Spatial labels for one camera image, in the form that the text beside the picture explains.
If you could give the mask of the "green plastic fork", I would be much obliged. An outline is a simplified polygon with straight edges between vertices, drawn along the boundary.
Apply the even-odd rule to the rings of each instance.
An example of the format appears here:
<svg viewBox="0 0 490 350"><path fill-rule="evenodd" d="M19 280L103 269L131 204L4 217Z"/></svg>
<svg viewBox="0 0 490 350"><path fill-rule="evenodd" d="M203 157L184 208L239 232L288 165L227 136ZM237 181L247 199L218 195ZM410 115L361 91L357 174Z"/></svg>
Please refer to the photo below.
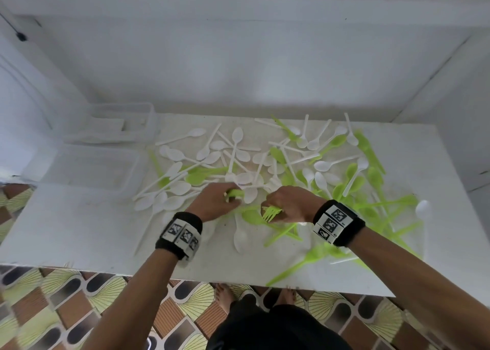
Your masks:
<svg viewBox="0 0 490 350"><path fill-rule="evenodd" d="M261 207L262 211L262 219L266 223L271 223L273 219L279 215L283 210L281 208L278 208L276 206L262 206Z"/></svg>

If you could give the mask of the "person's left hand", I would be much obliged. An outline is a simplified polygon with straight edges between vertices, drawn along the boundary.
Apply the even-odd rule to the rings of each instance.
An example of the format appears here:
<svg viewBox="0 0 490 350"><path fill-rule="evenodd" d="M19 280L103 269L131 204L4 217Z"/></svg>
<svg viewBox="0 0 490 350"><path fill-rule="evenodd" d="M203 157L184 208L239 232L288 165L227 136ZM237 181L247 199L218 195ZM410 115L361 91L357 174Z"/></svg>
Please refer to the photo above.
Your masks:
<svg viewBox="0 0 490 350"><path fill-rule="evenodd" d="M219 185L235 184L233 182L217 182L208 184L201 193L186 208L185 212L191 213L205 223L217 219L225 214L219 206Z"/></svg>

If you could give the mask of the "person's black trousers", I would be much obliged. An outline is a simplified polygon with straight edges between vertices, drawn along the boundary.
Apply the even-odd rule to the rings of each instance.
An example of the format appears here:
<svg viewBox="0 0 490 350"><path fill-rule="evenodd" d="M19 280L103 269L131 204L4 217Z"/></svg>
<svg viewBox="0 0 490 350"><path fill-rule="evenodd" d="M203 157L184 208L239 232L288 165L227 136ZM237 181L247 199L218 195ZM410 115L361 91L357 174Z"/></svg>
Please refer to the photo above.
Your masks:
<svg viewBox="0 0 490 350"><path fill-rule="evenodd" d="M353 350L306 310L281 304L268 312L248 298L234 301L205 350Z"/></svg>

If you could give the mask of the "person's left foot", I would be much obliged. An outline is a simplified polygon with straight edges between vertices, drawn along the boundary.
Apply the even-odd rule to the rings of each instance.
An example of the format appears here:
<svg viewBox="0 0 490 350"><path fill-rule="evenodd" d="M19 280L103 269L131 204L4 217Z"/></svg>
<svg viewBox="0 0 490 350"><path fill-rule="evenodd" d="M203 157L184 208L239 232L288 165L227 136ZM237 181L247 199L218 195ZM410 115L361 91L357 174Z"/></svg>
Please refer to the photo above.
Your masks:
<svg viewBox="0 0 490 350"><path fill-rule="evenodd" d="M229 314L231 307L238 299L228 284L218 283L215 287L215 301L226 314Z"/></svg>

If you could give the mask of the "person's right hand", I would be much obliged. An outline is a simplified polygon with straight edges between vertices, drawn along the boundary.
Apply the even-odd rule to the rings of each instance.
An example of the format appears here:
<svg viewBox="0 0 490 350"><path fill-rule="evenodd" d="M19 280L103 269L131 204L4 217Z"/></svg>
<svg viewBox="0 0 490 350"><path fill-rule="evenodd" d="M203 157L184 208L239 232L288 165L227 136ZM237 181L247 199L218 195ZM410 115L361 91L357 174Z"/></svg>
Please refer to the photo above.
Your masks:
<svg viewBox="0 0 490 350"><path fill-rule="evenodd" d="M283 209L287 213L287 218L282 221L284 223L312 223L318 210L327 202L326 199L298 186L281 186L275 192L281 195L284 202Z"/></svg>

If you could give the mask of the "large clear plastic container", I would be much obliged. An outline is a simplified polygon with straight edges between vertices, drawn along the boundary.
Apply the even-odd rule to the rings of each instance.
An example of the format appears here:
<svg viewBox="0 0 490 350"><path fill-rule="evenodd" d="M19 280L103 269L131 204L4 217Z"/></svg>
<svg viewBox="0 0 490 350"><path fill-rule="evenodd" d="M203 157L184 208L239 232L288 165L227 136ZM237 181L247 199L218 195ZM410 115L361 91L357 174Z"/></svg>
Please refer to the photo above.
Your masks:
<svg viewBox="0 0 490 350"><path fill-rule="evenodd" d="M61 144L39 149L21 179L101 199L122 200L138 192L148 164L148 155L136 149Z"/></svg>

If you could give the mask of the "person's right forearm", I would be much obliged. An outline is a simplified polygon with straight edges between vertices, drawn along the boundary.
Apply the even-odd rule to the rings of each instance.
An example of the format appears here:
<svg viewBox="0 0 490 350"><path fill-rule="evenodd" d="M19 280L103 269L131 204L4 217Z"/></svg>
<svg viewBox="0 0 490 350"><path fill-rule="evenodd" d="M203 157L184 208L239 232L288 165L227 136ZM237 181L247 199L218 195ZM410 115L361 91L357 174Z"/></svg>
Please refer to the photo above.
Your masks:
<svg viewBox="0 0 490 350"><path fill-rule="evenodd" d="M480 301L369 228L348 248L444 343L457 350L490 350L490 309Z"/></svg>

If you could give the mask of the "black wristband with markers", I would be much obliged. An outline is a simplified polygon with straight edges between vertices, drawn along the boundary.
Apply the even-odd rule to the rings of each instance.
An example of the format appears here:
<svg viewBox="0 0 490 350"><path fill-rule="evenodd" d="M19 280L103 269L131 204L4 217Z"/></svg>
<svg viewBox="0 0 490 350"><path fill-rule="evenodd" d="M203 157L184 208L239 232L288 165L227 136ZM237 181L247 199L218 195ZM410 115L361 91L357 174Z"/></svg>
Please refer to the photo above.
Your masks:
<svg viewBox="0 0 490 350"><path fill-rule="evenodd" d="M202 242L203 222L189 212L177 212L161 232L155 249L174 254L181 265L190 263Z"/></svg>
<svg viewBox="0 0 490 350"><path fill-rule="evenodd" d="M338 248L347 248L366 224L348 206L334 200L322 205L313 218L314 234Z"/></svg>

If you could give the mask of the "small clear plastic container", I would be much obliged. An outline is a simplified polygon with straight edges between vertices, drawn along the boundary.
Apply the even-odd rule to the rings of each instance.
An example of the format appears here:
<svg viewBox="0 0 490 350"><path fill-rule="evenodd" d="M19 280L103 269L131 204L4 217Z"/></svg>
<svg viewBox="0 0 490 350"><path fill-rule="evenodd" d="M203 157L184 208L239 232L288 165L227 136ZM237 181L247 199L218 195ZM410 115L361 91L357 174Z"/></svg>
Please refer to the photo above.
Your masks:
<svg viewBox="0 0 490 350"><path fill-rule="evenodd" d="M53 129L65 143L151 143L159 131L152 103L91 104L60 118Z"/></svg>

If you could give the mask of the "pile of white plastic spoons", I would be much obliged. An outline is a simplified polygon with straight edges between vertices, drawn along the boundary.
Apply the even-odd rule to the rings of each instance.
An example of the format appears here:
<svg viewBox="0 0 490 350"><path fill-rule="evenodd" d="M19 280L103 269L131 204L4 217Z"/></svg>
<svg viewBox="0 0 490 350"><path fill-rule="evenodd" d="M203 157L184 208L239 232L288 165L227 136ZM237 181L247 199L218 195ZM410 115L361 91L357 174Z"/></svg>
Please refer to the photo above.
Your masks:
<svg viewBox="0 0 490 350"><path fill-rule="evenodd" d="M366 225L385 236L390 241L405 248L422 259L424 252L419 246L424 240L424 218L430 213L429 204L419 200L412 193L396 199L386 199L383 191L385 169L372 150L368 139L360 130L353 131L348 114L346 124L336 124L332 136L320 143L324 131L330 129L328 120L314 140L308 141L305 133L308 115L303 129L296 135L290 126L273 117L275 124L263 123L281 128L287 137L261 139L262 147L242 147L242 142L252 139L250 126L235 126L228 139L219 131L223 121L219 121L208 135L204 146L193 157L170 144L205 136L204 128L193 128L186 134L174 138L161 139L155 143L158 153L172 161L172 165L156 170L158 178L133 197L134 210L151 209L134 252L137 252L153 217L162 211L166 216L183 210L187 201L193 200L205 185L214 182L235 182L245 195L242 206L236 208L236 231L234 246L244 253L251 246L247 225L263 225L276 232L264 243L269 247L280 238L288 236L303 242L297 223L279 222L278 226L262 219L261 206L256 200L259 190L272 193L282 185L296 185L326 200L334 199L355 211L365 220Z"/></svg>

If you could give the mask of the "person's left forearm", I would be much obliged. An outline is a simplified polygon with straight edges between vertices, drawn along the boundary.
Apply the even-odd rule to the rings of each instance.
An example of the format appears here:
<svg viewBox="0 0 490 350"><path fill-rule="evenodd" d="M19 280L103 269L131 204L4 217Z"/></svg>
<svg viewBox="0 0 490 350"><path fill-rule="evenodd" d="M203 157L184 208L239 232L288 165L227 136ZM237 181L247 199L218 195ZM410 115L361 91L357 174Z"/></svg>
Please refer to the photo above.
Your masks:
<svg viewBox="0 0 490 350"><path fill-rule="evenodd" d="M81 350L144 350L178 262L156 249L104 312Z"/></svg>

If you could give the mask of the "black left wristband with markers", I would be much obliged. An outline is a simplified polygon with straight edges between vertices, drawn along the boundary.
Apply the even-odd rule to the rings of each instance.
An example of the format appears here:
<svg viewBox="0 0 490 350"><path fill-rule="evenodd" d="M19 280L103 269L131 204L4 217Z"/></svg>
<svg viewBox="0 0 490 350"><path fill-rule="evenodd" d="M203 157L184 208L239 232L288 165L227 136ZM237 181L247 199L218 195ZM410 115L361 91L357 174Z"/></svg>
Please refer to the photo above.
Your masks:
<svg viewBox="0 0 490 350"><path fill-rule="evenodd" d="M155 249L174 254L181 265L190 263L202 242L203 222L189 212L177 212L161 232Z"/></svg>

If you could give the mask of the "person's foot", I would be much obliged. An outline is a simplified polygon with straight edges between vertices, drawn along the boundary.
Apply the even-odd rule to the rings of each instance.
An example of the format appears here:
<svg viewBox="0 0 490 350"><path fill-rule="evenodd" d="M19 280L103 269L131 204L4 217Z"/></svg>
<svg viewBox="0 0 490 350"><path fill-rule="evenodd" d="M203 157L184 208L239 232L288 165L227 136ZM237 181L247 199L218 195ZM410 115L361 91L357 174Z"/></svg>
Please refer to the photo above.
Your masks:
<svg viewBox="0 0 490 350"><path fill-rule="evenodd" d="M229 314L231 307L238 299L228 284L218 283L215 287L215 301L226 314Z"/></svg>
<svg viewBox="0 0 490 350"><path fill-rule="evenodd" d="M297 298L296 290L290 288L282 289L274 304L274 307L279 305L295 305L296 298Z"/></svg>

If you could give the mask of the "person's right foot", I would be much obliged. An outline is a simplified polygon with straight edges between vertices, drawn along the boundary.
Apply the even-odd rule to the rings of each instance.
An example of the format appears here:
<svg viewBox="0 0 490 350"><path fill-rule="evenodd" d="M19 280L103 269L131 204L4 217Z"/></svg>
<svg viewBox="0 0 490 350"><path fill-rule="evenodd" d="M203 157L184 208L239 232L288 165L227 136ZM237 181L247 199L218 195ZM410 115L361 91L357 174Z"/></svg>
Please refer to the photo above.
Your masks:
<svg viewBox="0 0 490 350"><path fill-rule="evenodd" d="M279 305L295 305L296 298L297 298L296 290L290 288L282 289L274 304L274 307Z"/></svg>

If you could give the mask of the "black right wristband with markers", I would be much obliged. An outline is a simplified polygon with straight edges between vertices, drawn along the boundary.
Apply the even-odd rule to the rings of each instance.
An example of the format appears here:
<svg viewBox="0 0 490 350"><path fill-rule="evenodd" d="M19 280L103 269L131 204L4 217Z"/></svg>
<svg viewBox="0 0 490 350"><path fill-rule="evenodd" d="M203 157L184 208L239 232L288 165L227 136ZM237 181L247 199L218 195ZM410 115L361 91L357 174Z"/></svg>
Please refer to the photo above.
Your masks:
<svg viewBox="0 0 490 350"><path fill-rule="evenodd" d="M348 206L334 200L322 205L313 218L314 234L338 248L347 248L366 224Z"/></svg>

